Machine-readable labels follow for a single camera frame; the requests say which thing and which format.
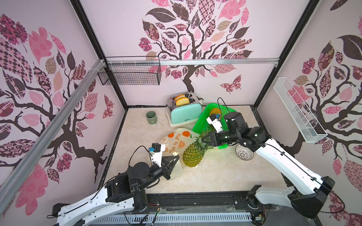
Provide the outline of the large pineapple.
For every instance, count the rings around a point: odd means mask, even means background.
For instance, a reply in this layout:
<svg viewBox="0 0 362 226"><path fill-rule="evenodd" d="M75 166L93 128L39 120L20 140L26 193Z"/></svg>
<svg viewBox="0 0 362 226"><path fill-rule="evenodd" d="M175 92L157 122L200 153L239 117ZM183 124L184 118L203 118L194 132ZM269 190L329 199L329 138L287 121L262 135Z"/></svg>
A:
<svg viewBox="0 0 362 226"><path fill-rule="evenodd" d="M206 134L196 138L196 141L190 144L183 153L183 163L188 167L196 167L202 161L206 151L210 148L202 139Z"/></svg>

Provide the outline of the cream plastic bag orange print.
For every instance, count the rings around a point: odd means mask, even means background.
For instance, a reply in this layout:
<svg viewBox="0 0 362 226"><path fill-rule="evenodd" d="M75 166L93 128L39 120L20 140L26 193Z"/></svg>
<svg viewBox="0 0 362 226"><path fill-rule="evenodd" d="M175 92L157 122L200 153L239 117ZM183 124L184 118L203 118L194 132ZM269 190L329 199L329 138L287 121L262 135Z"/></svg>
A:
<svg viewBox="0 0 362 226"><path fill-rule="evenodd" d="M160 144L166 145L163 156L175 156L176 154L180 156L180 176L183 174L184 169L187 168L183 163L183 153L190 144L196 141L197 137L199 137L198 133L189 129L178 128L160 141Z"/></svg>

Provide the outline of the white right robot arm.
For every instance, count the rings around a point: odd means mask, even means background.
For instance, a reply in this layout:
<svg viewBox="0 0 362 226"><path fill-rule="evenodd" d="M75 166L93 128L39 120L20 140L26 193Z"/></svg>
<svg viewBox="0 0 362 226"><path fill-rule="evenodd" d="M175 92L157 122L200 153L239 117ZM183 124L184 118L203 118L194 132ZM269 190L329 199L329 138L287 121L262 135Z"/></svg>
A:
<svg viewBox="0 0 362 226"><path fill-rule="evenodd" d="M217 115L207 117L207 123L215 131L208 133L202 142L212 147L240 145L266 159L293 184L285 189L255 185L247 194L248 206L252 209L258 209L261 204L287 206L304 217L315 218L332 192L335 181L309 170L260 127L250 128L241 113L227 113L224 118L227 130L222 128Z"/></svg>

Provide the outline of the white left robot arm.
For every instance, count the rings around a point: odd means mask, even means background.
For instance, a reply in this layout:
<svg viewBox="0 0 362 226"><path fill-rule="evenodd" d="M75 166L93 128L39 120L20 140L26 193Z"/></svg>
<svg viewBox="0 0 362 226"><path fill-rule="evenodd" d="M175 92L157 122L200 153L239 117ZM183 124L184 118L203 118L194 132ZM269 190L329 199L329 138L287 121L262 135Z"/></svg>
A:
<svg viewBox="0 0 362 226"><path fill-rule="evenodd" d="M152 166L139 162L94 194L73 204L55 204L51 216L57 219L58 226L88 226L114 214L143 211L149 203L146 188L161 177L169 180L179 159L178 155L165 156L160 165Z"/></svg>

